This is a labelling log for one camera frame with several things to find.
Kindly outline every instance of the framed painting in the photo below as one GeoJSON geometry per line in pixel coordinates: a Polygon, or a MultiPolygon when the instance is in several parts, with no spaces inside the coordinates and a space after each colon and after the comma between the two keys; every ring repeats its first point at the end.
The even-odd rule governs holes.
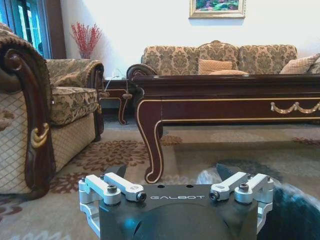
{"type": "Polygon", "coordinates": [[[190,19],[245,18],[246,0],[190,0],[190,19]]]}

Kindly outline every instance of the patterned rug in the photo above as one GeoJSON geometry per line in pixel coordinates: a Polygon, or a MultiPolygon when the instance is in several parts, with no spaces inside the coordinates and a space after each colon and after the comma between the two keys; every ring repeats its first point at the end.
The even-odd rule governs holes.
{"type": "MultiPolygon", "coordinates": [[[[195,184],[205,169],[222,163],[265,173],[320,199],[320,127],[317,125],[165,126],[160,184],[195,184]]],[[[100,142],[79,153],[37,200],[0,198],[2,240],[97,239],[79,210],[78,180],[127,165],[126,179],[145,184],[146,147],[134,122],[108,123],[100,142]]]]}

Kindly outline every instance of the white wall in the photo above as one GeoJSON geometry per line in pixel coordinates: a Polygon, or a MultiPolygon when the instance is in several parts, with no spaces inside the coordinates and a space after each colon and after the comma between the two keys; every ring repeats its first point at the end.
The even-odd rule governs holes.
{"type": "Polygon", "coordinates": [[[190,0],[61,0],[68,58],[79,58],[70,35],[76,21],[102,30],[93,59],[105,76],[140,63],[149,45],[293,44],[299,57],[320,52],[320,0],[247,0],[245,19],[188,19],[190,0]]]}

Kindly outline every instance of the bolt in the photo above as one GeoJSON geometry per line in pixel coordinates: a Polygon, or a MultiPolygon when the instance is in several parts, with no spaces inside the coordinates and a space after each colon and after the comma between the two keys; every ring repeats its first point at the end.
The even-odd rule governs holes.
{"type": "Polygon", "coordinates": [[[249,185],[246,184],[246,183],[241,183],[241,184],[239,185],[239,189],[242,190],[243,192],[248,192],[248,190],[249,190],[249,185]]]}
{"type": "Polygon", "coordinates": [[[109,194],[114,194],[117,192],[117,187],[115,185],[109,185],[106,190],[109,194]]]}
{"type": "Polygon", "coordinates": [[[139,202],[144,202],[147,198],[147,194],[144,191],[138,192],[138,194],[136,195],[136,199],[139,202]]]}
{"type": "Polygon", "coordinates": [[[209,193],[209,198],[213,201],[216,202],[220,198],[220,195],[217,191],[210,191],[209,193]]]}

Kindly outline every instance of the wooden coffee table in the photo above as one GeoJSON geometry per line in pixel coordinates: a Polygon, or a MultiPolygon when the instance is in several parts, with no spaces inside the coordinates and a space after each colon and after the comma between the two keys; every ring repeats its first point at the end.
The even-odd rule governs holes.
{"type": "MultiPolygon", "coordinates": [[[[105,88],[109,81],[103,81],[103,87],[105,88]]],[[[113,100],[117,99],[120,101],[119,110],[118,110],[118,120],[121,125],[126,125],[127,121],[125,120],[125,110],[128,98],[124,97],[127,94],[127,80],[112,80],[108,85],[106,91],[99,91],[100,100],[113,100]]]]}
{"type": "Polygon", "coordinates": [[[148,183],[164,171],[163,124],[320,119],[320,74],[135,76],[132,81],[144,92],[135,118],[149,154],[148,183]]]}

